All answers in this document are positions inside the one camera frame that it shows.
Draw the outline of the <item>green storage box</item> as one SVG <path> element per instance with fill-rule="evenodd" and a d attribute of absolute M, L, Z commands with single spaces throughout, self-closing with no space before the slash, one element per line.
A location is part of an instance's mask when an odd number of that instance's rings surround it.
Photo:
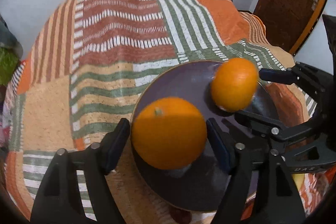
<path fill-rule="evenodd" d="M 0 84 L 6 86 L 19 63 L 19 57 L 13 50 L 0 48 Z"/>

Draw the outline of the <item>purple round plate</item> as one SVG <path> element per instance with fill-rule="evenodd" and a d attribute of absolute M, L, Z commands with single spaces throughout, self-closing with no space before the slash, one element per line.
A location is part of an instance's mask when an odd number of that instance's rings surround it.
<path fill-rule="evenodd" d="M 146 185 L 170 205 L 208 213 L 221 203 L 229 180 L 230 157 L 221 168 L 207 138 L 213 118 L 225 135 L 251 136 L 231 112 L 268 118 L 278 113 L 258 78 L 257 65 L 243 58 L 192 61 L 156 77 L 140 96 L 131 122 L 136 167 Z"/>

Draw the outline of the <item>large orange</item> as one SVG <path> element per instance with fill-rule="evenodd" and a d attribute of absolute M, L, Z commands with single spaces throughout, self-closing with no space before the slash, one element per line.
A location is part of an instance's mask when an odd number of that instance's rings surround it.
<path fill-rule="evenodd" d="M 258 86 L 259 70 L 243 58 L 229 59 L 217 69 L 210 84 L 211 98 L 220 109 L 234 113 L 246 108 Z"/>
<path fill-rule="evenodd" d="M 190 102 L 166 97 L 147 105 L 131 126 L 135 151 L 156 169 L 181 169 L 193 163 L 207 141 L 206 121 Z"/>

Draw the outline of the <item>patchwork striped bed cover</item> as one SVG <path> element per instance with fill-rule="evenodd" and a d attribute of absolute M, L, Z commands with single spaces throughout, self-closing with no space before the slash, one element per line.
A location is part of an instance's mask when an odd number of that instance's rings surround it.
<path fill-rule="evenodd" d="M 269 44 L 257 16 L 236 10 L 231 0 L 66 0 L 46 21 L 7 90 L 2 223 L 31 223 L 35 197 L 57 150 L 77 152 L 100 143 L 122 118 L 130 123 L 130 135 L 105 178 L 124 223 L 176 223 L 170 204 L 146 185 L 136 167 L 135 106 L 168 69 L 236 57 L 258 70 L 284 71 L 297 63 Z M 317 103 L 296 84 L 259 81 L 276 107 L 275 119 L 286 127 L 313 116 Z M 260 138 L 284 162 L 285 153 L 314 141 L 286 145 L 274 135 Z M 335 223 L 335 164 L 318 172 L 289 172 L 305 211 L 303 223 Z M 80 170 L 77 179 L 85 215 L 95 220 Z"/>

